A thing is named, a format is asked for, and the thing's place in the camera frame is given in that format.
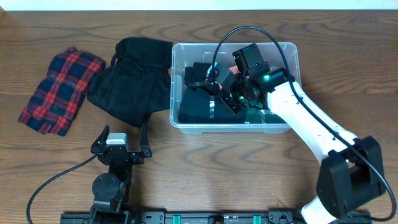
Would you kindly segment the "dark navy garment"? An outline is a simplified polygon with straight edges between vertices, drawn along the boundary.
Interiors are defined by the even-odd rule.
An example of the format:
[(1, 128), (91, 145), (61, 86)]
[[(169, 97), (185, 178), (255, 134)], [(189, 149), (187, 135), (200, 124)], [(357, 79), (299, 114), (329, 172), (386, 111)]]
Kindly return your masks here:
[(189, 88), (180, 104), (178, 121), (186, 124), (242, 124), (247, 111), (243, 106), (237, 114), (233, 114), (219, 98), (201, 88)]

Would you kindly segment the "large black garment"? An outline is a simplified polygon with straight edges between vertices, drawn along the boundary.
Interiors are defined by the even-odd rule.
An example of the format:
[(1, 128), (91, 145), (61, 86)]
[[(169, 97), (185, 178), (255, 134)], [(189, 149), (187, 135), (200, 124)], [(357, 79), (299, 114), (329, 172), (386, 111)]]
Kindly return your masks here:
[(146, 37), (121, 40), (110, 66), (90, 82), (88, 101), (141, 127), (152, 113), (170, 108), (171, 56), (171, 42)]

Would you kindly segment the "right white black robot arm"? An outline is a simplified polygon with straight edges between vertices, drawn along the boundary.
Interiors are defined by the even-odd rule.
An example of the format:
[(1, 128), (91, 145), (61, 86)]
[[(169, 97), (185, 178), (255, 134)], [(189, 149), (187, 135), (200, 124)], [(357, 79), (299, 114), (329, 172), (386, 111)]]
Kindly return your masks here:
[(384, 193), (394, 194), (384, 177), (381, 147), (334, 122), (302, 90), (288, 65), (271, 69), (256, 44), (233, 52), (238, 68), (230, 76), (229, 105), (255, 100), (282, 118), (306, 143), (320, 164), (317, 196), (300, 211), (305, 223), (333, 223), (372, 217), (356, 209)]

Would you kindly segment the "black taped garment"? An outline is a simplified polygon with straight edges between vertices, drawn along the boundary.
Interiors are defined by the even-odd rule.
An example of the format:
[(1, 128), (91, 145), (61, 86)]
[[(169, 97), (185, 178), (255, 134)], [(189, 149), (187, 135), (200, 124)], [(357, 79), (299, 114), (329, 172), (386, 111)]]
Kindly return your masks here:
[(208, 82), (207, 71), (210, 63), (195, 62), (192, 67), (185, 67), (185, 85), (189, 88), (203, 88), (207, 91), (216, 91), (217, 87)]

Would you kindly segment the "clear plastic storage bin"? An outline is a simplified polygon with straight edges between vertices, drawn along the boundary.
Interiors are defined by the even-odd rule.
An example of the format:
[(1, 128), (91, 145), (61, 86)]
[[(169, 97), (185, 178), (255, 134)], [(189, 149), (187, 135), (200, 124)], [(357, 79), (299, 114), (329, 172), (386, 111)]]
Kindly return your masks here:
[[(251, 43), (224, 43), (219, 49), (216, 61), (229, 67), (235, 66), (232, 53)], [(284, 66), (277, 47), (272, 42), (256, 43), (264, 61), (268, 62), (271, 70)], [(172, 48), (171, 67), (171, 93), (169, 120), (173, 127), (178, 128), (184, 134), (200, 134), (211, 132), (236, 132), (236, 133), (267, 133), (279, 134), (290, 129), (285, 124), (186, 124), (179, 123), (178, 111), (183, 96), (187, 90), (185, 85), (185, 67), (191, 67), (195, 62), (211, 63), (214, 51), (218, 43), (177, 43)], [(279, 42), (291, 74), (301, 84), (300, 64), (297, 47), (291, 42)]]

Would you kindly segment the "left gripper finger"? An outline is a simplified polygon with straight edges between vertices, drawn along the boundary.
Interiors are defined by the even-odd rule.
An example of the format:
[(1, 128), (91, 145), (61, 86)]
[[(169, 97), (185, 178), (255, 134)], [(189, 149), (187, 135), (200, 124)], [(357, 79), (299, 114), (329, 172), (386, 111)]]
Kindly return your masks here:
[(142, 125), (140, 129), (141, 135), (139, 140), (139, 146), (142, 152), (150, 152), (150, 144), (147, 138), (146, 125)]
[(102, 146), (105, 146), (108, 135), (109, 135), (109, 125), (107, 124), (102, 130), (101, 134), (92, 144), (92, 149), (100, 149)]

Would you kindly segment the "pink printed t-shirt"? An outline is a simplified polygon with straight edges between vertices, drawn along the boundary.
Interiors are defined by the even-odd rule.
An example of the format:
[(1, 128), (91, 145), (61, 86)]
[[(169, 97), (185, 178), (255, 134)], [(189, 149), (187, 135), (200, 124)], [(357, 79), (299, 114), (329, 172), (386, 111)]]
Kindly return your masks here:
[[(231, 72), (232, 72), (234, 75), (236, 75), (236, 74), (239, 73), (239, 68), (238, 68), (236, 65), (233, 66), (233, 67), (229, 67), (229, 69), (231, 70)], [(219, 84), (219, 87), (220, 87), (220, 90), (223, 89), (223, 85), (222, 85), (222, 84)]]

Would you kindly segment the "green taped garment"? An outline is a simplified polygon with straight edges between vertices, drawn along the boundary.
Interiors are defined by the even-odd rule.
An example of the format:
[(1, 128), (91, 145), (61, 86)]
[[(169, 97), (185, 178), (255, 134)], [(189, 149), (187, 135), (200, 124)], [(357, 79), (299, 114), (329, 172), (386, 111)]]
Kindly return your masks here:
[(285, 124), (285, 121), (277, 114), (270, 110), (257, 108), (248, 108), (245, 122), (250, 124)]

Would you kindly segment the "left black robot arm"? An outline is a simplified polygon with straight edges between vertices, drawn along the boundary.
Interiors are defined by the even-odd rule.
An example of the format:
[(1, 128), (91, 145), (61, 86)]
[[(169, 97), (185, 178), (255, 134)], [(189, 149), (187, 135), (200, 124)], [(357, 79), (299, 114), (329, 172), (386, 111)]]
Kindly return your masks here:
[(140, 128), (139, 151), (130, 152), (125, 133), (111, 133), (105, 126), (91, 145), (91, 153), (108, 166), (94, 180), (93, 206), (90, 223), (132, 223), (140, 222), (139, 213), (129, 205), (132, 182), (132, 168), (142, 165), (144, 159), (152, 157), (152, 150), (146, 134), (146, 126)]

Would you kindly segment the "red navy plaid shirt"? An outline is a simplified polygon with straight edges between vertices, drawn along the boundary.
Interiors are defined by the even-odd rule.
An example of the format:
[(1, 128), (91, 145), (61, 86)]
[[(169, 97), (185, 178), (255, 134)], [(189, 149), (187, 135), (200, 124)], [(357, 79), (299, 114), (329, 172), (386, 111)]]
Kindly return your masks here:
[(85, 99), (92, 78), (106, 62), (91, 53), (68, 47), (54, 56), (46, 77), (30, 97), (18, 122), (40, 134), (65, 136)]

